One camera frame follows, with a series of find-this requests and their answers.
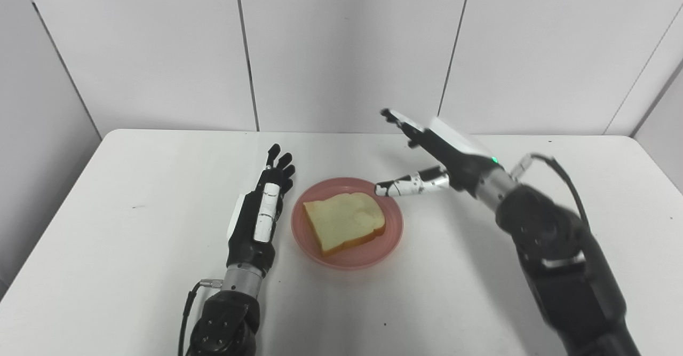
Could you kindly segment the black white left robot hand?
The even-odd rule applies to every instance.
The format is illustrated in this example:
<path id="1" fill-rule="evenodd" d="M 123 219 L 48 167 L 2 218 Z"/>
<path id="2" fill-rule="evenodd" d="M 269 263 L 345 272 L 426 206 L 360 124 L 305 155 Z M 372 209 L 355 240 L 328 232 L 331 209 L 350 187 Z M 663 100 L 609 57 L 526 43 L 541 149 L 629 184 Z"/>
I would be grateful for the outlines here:
<path id="1" fill-rule="evenodd" d="M 228 240 L 227 267 L 249 267 L 265 278 L 275 261 L 272 243 L 284 196 L 293 187 L 291 153 L 281 153 L 280 144 L 268 150 L 265 167 L 253 191 L 237 209 L 236 225 Z"/>

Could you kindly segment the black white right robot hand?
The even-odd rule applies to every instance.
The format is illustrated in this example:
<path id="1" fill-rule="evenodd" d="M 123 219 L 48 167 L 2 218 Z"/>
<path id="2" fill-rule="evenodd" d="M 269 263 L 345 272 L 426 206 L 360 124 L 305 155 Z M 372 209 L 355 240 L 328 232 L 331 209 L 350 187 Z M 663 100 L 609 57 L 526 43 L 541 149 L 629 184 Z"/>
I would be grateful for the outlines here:
<path id="1" fill-rule="evenodd" d="M 504 172 L 493 156 L 481 153 L 471 140 L 434 119 L 424 127 L 397 110 L 380 111 L 387 123 L 396 125 L 408 138 L 408 147 L 420 147 L 439 163 L 412 175 L 376 183 L 378 196 L 407 196 L 431 193 L 449 187 L 476 196 L 476 189 L 495 173 Z"/>

